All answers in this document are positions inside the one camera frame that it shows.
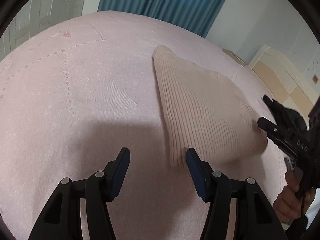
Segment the person right hand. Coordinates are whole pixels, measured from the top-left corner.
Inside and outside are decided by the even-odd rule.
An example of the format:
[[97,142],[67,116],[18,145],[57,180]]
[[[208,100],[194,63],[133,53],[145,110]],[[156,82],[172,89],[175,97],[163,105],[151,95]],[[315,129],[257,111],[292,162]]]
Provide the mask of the person right hand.
[[298,200],[295,193],[299,190],[299,182],[293,170],[285,173],[287,185],[273,203],[273,209],[281,223],[288,223],[301,217],[302,200]]

